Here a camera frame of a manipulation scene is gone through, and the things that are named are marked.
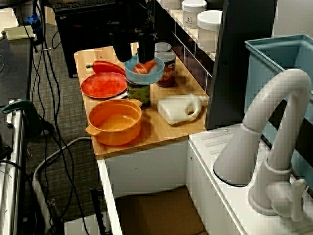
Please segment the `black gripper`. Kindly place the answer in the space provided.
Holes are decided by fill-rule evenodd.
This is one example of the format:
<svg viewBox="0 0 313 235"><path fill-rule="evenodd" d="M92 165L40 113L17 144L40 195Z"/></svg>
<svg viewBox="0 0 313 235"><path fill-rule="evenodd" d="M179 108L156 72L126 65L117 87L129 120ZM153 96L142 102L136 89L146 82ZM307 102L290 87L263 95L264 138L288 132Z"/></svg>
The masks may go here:
<svg viewBox="0 0 313 235"><path fill-rule="evenodd" d="M138 59L147 63L155 57L155 29L152 15L146 10L118 10L115 18L107 23L113 33L113 48L119 61L126 62L132 58L129 38L138 37Z"/></svg>

